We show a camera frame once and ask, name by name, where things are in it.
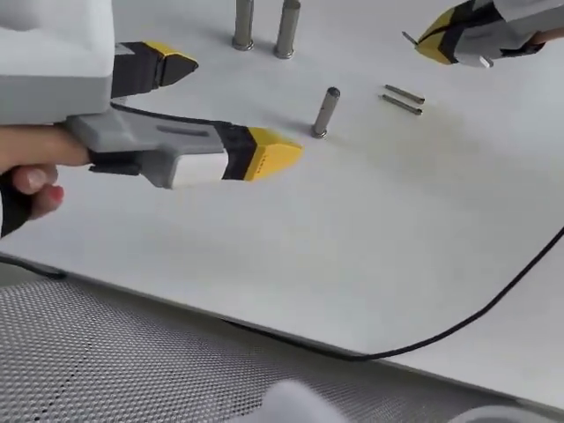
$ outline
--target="hand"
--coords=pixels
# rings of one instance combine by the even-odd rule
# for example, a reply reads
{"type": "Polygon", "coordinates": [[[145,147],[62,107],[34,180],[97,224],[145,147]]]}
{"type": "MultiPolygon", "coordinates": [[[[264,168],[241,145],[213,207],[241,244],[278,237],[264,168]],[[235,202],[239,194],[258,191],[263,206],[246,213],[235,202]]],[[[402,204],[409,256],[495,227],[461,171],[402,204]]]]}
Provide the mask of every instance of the hand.
{"type": "Polygon", "coordinates": [[[55,211],[64,191],[56,185],[56,165],[83,166],[88,151],[71,134],[56,126],[0,127],[0,174],[18,167],[14,187],[33,196],[32,219],[55,211]]]}
{"type": "Polygon", "coordinates": [[[545,42],[558,40],[562,37],[564,37],[564,28],[551,29],[550,31],[544,31],[543,33],[536,33],[533,35],[529,43],[533,45],[544,44],[545,42]]]}

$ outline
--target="black cable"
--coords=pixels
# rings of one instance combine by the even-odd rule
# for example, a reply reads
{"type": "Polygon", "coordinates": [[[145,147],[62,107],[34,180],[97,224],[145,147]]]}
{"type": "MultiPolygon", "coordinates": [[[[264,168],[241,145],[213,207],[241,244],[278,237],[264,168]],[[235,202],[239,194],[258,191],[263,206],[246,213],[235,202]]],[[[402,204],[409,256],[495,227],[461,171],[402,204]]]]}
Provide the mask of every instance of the black cable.
{"type": "Polygon", "coordinates": [[[299,348],[310,351],[312,353],[318,353],[332,359],[338,359],[344,361],[371,361],[371,360],[388,359],[390,357],[395,357],[397,355],[410,353],[412,351],[419,350],[420,348],[423,348],[425,346],[429,346],[436,342],[442,341],[444,338],[447,338],[453,333],[458,332],[459,330],[465,328],[469,324],[476,322],[480,317],[483,317],[488,311],[490,311],[501,300],[503,300],[503,298],[509,293],[509,291],[515,288],[516,285],[519,282],[521,282],[521,280],[527,275],[527,273],[529,273],[532,270],[532,268],[535,267],[538,264],[538,262],[540,262],[550,252],[551,249],[553,249],[553,247],[558,243],[558,241],[560,241],[562,236],[564,236],[564,227],[545,245],[543,249],[540,250],[540,252],[519,273],[517,273],[517,276],[515,276],[511,280],[511,282],[509,282],[497,295],[495,295],[495,297],[493,297],[491,301],[489,301],[483,308],[478,310],[476,313],[467,317],[462,322],[455,324],[451,328],[446,329],[445,331],[439,333],[438,335],[435,335],[434,337],[416,342],[415,344],[404,346],[402,348],[397,348],[395,350],[377,352],[375,354],[350,355],[342,352],[327,350],[325,348],[314,346],[314,345],[305,344],[304,342],[290,339],[288,337],[284,337],[280,335],[275,335],[266,332],[264,330],[249,328],[249,326],[245,326],[239,323],[233,323],[233,322],[228,322],[228,323],[238,328],[255,332],[263,336],[266,336],[268,338],[272,338],[289,345],[297,346],[299,348]]]}
{"type": "Polygon", "coordinates": [[[10,266],[16,266],[25,271],[30,271],[38,276],[44,278],[50,278],[53,280],[62,280],[67,277],[67,274],[62,271],[45,271],[40,266],[35,266],[24,260],[19,260],[17,258],[12,258],[8,256],[0,255],[0,263],[9,264],[10,266]]]}

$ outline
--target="gray metal mesh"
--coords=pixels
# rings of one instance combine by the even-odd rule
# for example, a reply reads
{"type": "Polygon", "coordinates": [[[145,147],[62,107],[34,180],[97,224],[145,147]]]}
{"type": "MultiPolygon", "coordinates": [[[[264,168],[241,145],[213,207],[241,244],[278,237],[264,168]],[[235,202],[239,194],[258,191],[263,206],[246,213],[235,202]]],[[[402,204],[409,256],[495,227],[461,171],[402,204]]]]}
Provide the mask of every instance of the gray metal mesh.
{"type": "Polygon", "coordinates": [[[347,363],[84,281],[0,289],[2,421],[219,422],[294,379],[352,421],[446,422],[504,400],[347,363]]]}

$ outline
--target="device handle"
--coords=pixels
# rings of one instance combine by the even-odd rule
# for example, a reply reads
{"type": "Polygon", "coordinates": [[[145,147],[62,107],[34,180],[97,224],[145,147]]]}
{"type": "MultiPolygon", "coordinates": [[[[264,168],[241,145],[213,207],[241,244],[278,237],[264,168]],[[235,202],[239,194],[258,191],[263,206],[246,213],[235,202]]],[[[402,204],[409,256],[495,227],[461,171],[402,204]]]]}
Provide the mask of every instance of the device handle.
{"type": "Polygon", "coordinates": [[[2,228],[0,238],[20,229],[32,215],[33,197],[19,192],[13,184],[15,168],[0,175],[0,195],[2,196],[2,228]]]}

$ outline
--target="metal pin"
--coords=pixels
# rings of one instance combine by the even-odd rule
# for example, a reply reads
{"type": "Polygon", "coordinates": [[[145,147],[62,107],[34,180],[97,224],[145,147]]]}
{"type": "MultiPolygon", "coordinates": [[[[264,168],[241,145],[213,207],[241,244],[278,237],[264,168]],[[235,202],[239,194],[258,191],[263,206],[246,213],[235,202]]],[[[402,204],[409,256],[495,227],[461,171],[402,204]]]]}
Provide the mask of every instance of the metal pin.
{"type": "Polygon", "coordinates": [[[402,31],[402,35],[411,43],[413,46],[417,47],[418,43],[413,37],[411,37],[406,31],[402,31]]]}
{"type": "Polygon", "coordinates": [[[284,0],[278,39],[274,48],[274,55],[278,59],[289,59],[293,56],[293,40],[298,27],[301,3],[299,0],[284,0]]]}
{"type": "Polygon", "coordinates": [[[334,86],[327,90],[319,110],[319,115],[317,115],[317,119],[315,119],[315,123],[311,127],[312,137],[324,138],[327,135],[327,126],[329,126],[329,120],[333,116],[340,96],[341,92],[334,86]]]}
{"type": "Polygon", "coordinates": [[[384,88],[386,88],[388,91],[392,91],[393,93],[401,95],[402,97],[405,97],[406,99],[409,99],[417,104],[425,103],[425,99],[423,97],[419,97],[418,95],[408,93],[407,91],[404,91],[401,88],[397,88],[396,86],[385,85],[384,88]]]}
{"type": "Polygon", "coordinates": [[[393,97],[390,97],[387,94],[383,94],[380,96],[380,98],[384,101],[387,101],[388,103],[391,103],[395,106],[398,106],[399,108],[402,108],[403,110],[407,110],[410,113],[413,113],[414,115],[421,115],[423,113],[423,110],[421,110],[420,108],[415,108],[413,106],[410,106],[409,104],[405,104],[400,100],[394,99],[393,97]]]}
{"type": "Polygon", "coordinates": [[[237,0],[235,35],[232,45],[240,51],[251,50],[255,45],[252,38],[254,0],[237,0]]]}

